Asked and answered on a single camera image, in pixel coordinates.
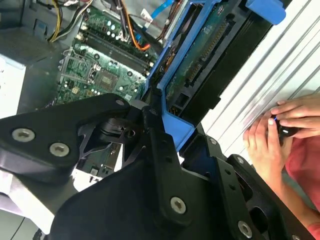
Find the silver screw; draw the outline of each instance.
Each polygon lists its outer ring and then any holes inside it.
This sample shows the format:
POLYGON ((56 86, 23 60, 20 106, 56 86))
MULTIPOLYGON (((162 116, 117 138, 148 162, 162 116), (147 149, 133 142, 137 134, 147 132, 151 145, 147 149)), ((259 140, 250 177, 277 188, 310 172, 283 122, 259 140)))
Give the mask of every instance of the silver screw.
POLYGON ((56 157, 65 157, 69 154, 70 149, 62 142, 53 143, 50 148, 50 153, 56 157))
POLYGON ((293 240, 300 240, 300 237, 296 236, 296 235, 292 235, 292 239, 293 240))
POLYGON ((174 196, 170 200, 171 208, 177 213, 177 214, 184 214, 187 210, 185 202, 177 196, 174 196))
POLYGON ((156 110, 154 110, 153 108, 151 108, 149 111, 150 111, 150 113, 152 113, 153 115, 156 115, 156 116, 158 115, 158 113, 156 112, 156 110))
POLYGON ((239 156, 238 156, 236 159, 237 159, 238 162, 241 163, 241 164, 244 164, 244 162, 245 162, 245 161, 244 161, 241 157, 239 157, 239 156))
POLYGON ((27 143, 35 139, 34 131, 28 128, 17 128, 12 132, 12 138, 21 143, 27 143))
POLYGON ((217 141, 214 140, 213 138, 210 138, 210 142, 211 142, 212 144, 214 144, 214 145, 217 145, 217 141))
POLYGON ((246 236, 247 239, 252 238, 252 231, 251 228, 249 227, 249 225, 244 222, 244 221, 239 221, 238 222, 238 228, 240 230, 240 232, 246 236))
POLYGON ((123 101, 121 101, 121 100, 116 100, 115 102, 116 102, 117 104, 121 105, 121 106, 125 105, 125 103, 124 103, 123 101))

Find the hand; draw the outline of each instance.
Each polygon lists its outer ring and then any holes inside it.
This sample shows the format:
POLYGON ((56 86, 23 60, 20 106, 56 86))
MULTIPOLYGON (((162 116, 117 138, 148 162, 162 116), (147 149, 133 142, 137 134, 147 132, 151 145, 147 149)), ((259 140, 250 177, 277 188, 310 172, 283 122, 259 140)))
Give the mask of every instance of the hand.
POLYGON ((276 122, 270 117, 270 112, 259 117, 243 135, 255 170, 269 185, 281 179, 292 144, 292 138, 287 138, 283 148, 280 146, 276 122))
POLYGON ((279 101, 271 109, 280 124, 285 127, 302 128, 294 135, 303 139, 320 135, 320 94, 308 95, 292 100, 279 101))

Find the orange wire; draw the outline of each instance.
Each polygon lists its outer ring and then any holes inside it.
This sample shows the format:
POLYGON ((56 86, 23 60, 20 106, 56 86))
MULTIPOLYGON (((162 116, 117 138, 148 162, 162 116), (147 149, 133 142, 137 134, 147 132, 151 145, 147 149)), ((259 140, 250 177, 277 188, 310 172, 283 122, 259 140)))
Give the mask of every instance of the orange wire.
POLYGON ((125 13, 125 16, 126 16, 126 20, 128 22, 128 27, 129 27, 129 31, 130 31, 130 35, 131 35, 131 38, 132 38, 132 41, 133 41, 133 44, 135 45, 135 47, 141 51, 145 51, 147 50, 148 48, 150 48, 150 44, 146 44, 145 46, 140 46, 139 43, 136 41, 136 38, 135 38, 135 35, 134 35, 134 31, 133 31, 133 28, 132 28, 132 25, 131 25, 131 22, 130 22, 130 17, 129 17, 129 14, 128 14, 128 11, 127 11, 127 8, 126 6, 124 5, 124 2, 121 0, 121 3, 122 3, 122 6, 124 8, 124 13, 125 13))

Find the black object in hand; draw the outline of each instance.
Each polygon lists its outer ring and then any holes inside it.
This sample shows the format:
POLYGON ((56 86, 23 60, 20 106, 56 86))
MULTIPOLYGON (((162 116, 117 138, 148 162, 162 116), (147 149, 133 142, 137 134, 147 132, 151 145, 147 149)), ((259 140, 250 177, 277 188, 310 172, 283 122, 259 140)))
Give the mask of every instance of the black object in hand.
POLYGON ((271 117, 275 120, 281 146, 283 145, 284 138, 291 137, 300 130, 300 128, 298 127, 282 126, 280 125, 280 121, 277 120, 277 117, 275 115, 272 115, 271 117))

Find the red shirt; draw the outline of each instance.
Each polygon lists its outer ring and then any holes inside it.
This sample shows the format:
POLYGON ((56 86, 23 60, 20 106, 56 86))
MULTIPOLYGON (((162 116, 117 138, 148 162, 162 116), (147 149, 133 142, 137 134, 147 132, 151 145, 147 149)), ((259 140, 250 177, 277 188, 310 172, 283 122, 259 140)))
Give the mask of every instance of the red shirt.
MULTIPOLYGON (((295 138, 285 169, 320 210, 320 136, 295 138)), ((320 240, 320 223, 310 225, 308 231, 320 240)))

